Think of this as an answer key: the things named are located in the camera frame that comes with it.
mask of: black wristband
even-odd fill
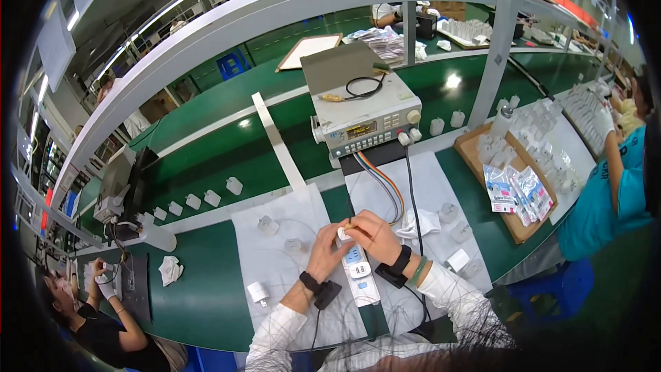
[[[321,292],[321,285],[310,276],[310,273],[304,271],[298,278],[303,282],[305,288],[310,290],[315,297],[319,295],[319,292]]]
[[[402,245],[402,251],[399,253],[399,257],[395,261],[395,263],[390,266],[390,272],[396,276],[399,276],[402,274],[404,269],[407,267],[407,264],[409,264],[411,258],[411,247],[408,247],[406,244]]]

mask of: machine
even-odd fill
[[[311,117],[312,134],[317,144],[326,143],[331,160],[387,143],[418,127],[420,98],[393,71],[375,73],[374,65],[385,63],[364,42],[312,54],[301,63],[317,113]],[[374,90],[382,76],[383,86],[376,93],[352,96]],[[325,95],[348,100],[322,99]]]
[[[137,214],[141,211],[145,186],[143,171],[157,159],[158,156],[147,147],[136,153],[125,145],[106,165],[94,218],[105,225],[114,224],[114,234],[119,240],[138,237]]]

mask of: white power strip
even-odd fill
[[[340,248],[343,241],[338,236],[335,237],[335,243]],[[346,279],[349,282],[349,287],[351,288],[351,293],[354,295],[356,306],[362,307],[381,301],[381,295],[376,288],[368,259],[365,257],[365,251],[361,246],[356,244],[351,247],[349,252],[342,257],[342,265],[344,267],[344,273],[346,273]]]

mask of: bracelet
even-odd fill
[[[427,256],[423,256],[420,258],[420,264],[418,264],[418,268],[415,270],[415,274],[411,279],[409,280],[409,284],[411,285],[416,285],[418,282],[418,278],[420,277],[420,274],[422,273],[422,269],[424,269],[424,265],[427,264]]]

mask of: plastic bag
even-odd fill
[[[527,205],[527,201],[525,201],[524,195],[520,192],[520,189],[517,190],[516,180],[514,178],[516,178],[518,174],[519,172],[512,166],[507,166],[505,168],[505,175],[507,176],[507,180],[512,188],[512,194],[514,195],[514,212],[519,216],[524,227],[528,227],[532,224],[533,219],[526,210],[525,206]]]
[[[521,171],[514,179],[521,188],[525,199],[531,205],[531,210],[539,221],[542,221],[553,206],[553,200],[550,199],[549,192],[544,188],[537,174],[529,166]]]
[[[514,213],[514,196],[502,169],[483,165],[486,192],[491,200],[491,211]]]

